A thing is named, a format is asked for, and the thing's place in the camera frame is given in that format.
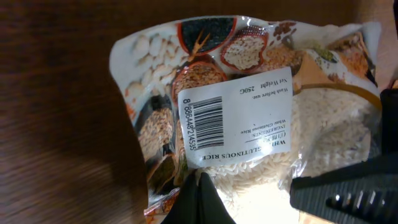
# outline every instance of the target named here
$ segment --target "plastic bag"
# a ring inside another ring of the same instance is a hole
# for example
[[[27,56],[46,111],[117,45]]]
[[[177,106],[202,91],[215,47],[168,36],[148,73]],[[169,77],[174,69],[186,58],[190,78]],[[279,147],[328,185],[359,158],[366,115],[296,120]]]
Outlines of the plastic bag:
[[[278,202],[298,221],[289,196],[277,189],[280,180],[287,187],[291,178],[368,157],[381,109],[374,82],[379,33],[377,23],[318,27],[244,16],[200,17],[116,42],[110,69],[146,163],[147,221],[162,221],[188,170],[178,93],[283,67],[290,67],[293,76],[290,151],[202,171],[212,176],[237,222],[263,222],[250,208],[262,205],[279,214],[280,207],[272,206]]]

